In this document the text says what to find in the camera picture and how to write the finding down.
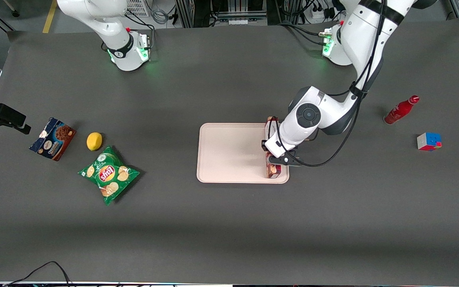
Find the yellow floor line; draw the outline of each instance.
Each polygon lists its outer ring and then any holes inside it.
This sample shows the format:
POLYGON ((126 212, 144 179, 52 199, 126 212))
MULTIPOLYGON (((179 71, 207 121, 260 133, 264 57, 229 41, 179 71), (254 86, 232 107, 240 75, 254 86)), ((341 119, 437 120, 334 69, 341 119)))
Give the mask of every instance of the yellow floor line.
POLYGON ((51 3, 51 8, 49 9, 49 13, 47 14, 47 19, 45 20, 45 25, 43 26, 42 33, 49 33, 49 29, 51 28, 51 24, 53 23, 54 12, 56 11, 56 0, 53 0, 51 3))

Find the chip bag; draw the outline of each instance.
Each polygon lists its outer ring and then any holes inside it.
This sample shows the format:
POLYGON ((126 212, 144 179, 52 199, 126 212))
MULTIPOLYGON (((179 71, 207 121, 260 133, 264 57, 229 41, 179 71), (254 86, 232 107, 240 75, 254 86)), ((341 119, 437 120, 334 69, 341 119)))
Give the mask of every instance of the chip bag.
POLYGON ((124 166, 110 146, 91 165, 78 173, 98 185, 106 205, 139 175, 139 171, 124 166))

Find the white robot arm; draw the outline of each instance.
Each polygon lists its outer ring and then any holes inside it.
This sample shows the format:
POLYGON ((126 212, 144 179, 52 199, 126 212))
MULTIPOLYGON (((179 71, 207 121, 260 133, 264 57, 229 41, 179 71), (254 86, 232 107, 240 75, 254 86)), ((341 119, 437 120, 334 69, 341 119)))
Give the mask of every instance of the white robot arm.
POLYGON ((58 6, 102 38, 119 69, 132 71, 149 59, 148 36, 128 31, 117 18, 125 15, 126 0, 58 0, 58 6))
POLYGON ((288 106, 288 116, 279 126, 279 133, 275 131, 265 142, 266 149, 273 156, 279 158, 285 150, 289 151, 299 145, 316 129, 328 135, 336 135, 349 126, 360 100, 379 73, 385 43, 415 1, 387 0, 383 26, 375 47, 381 2, 341 0, 345 7, 354 7, 353 12, 342 26, 338 24, 320 33, 327 40, 322 54, 335 64, 353 64, 359 78, 352 84, 344 102, 338 102, 315 87, 300 89, 288 106), (373 61, 370 68, 368 62, 371 56, 373 61))

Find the gray table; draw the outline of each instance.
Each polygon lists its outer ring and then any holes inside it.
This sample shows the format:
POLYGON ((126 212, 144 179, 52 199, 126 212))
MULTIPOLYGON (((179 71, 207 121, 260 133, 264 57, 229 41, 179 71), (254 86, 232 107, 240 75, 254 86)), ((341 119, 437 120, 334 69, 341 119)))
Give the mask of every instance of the gray table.
MULTIPOLYGON (((33 129, 0 128, 0 280, 57 260, 75 281, 459 286, 459 19, 402 24, 342 152, 283 185, 202 184, 196 159, 203 123, 284 117, 301 87, 355 79, 285 28, 161 30, 130 73, 95 34, 10 37, 0 102, 33 129), (412 94, 413 112, 385 125, 412 94), (59 162, 27 150, 50 116, 78 130, 59 162), (93 131, 145 171, 109 207, 77 174, 93 131), (424 132, 443 147, 417 151, 424 132)), ((321 134, 302 155, 321 162, 341 140, 321 134)))

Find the red soda bottle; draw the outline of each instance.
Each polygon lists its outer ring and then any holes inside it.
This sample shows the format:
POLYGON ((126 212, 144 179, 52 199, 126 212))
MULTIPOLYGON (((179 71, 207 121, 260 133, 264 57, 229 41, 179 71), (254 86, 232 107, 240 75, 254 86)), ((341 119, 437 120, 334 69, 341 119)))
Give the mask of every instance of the red soda bottle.
POLYGON ((403 116, 406 116, 411 110, 412 107, 419 102, 419 97, 413 95, 410 99, 405 100, 404 102, 399 103, 392 111, 390 111, 387 116, 384 117, 384 122, 388 125, 392 125, 394 122, 397 122, 403 116))

